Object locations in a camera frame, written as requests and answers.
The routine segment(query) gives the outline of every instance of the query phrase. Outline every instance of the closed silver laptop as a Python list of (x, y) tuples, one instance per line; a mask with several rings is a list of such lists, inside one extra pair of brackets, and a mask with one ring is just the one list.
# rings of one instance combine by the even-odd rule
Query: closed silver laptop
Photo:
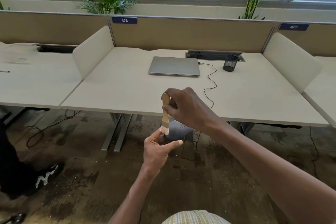
[(199, 76), (198, 59), (153, 57), (149, 74)]

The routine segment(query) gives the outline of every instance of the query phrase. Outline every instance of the wooden brush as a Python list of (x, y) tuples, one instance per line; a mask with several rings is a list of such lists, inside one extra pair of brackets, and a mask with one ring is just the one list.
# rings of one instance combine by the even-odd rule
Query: wooden brush
[[(169, 105), (170, 97), (167, 93), (163, 93), (162, 95), (162, 105)], [(162, 124), (160, 131), (164, 133), (165, 135), (168, 135), (169, 133), (169, 118), (168, 114), (165, 110), (163, 110), (163, 117), (162, 117)]]

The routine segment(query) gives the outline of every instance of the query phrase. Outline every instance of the desk surface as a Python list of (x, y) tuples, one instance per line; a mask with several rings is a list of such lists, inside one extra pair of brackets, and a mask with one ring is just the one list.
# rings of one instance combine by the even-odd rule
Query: desk surface
[[(162, 93), (169, 87), (191, 87), (208, 105), (204, 88), (215, 69), (199, 65), (199, 78), (149, 75), (153, 56), (184, 57), (186, 51), (115, 47), (64, 101), (61, 108), (162, 115)], [(233, 72), (223, 61), (202, 61), (218, 71), (211, 75), (217, 88), (208, 90), (212, 110), (231, 121), (322, 126), (328, 122), (286, 81), (262, 54), (244, 53)]]
[(0, 63), (0, 104), (58, 108), (82, 78), (71, 54), (39, 52), (29, 64)]
[(336, 58), (316, 58), (323, 65), (322, 71), (302, 95), (336, 128)]

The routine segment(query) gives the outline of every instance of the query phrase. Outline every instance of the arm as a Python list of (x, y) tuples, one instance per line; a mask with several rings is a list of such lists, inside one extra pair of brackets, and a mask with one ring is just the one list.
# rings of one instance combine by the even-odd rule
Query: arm
[(145, 139), (143, 151), (143, 165), (139, 175), (130, 188), (124, 202), (112, 216), (109, 224), (137, 224), (139, 222), (142, 205), (146, 199), (150, 186), (165, 164), (168, 153), (182, 145), (182, 141), (173, 141), (166, 145), (159, 145), (162, 133), (157, 130)]
[(336, 223), (336, 191), (243, 136), (219, 118), (191, 89), (168, 89), (168, 114), (222, 144), (296, 223)]

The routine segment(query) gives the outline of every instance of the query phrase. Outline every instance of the plaid shirt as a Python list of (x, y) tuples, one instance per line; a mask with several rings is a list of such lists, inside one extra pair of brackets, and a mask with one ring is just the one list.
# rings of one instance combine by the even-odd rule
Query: plaid shirt
[(176, 213), (162, 224), (230, 224), (225, 219), (205, 210)]

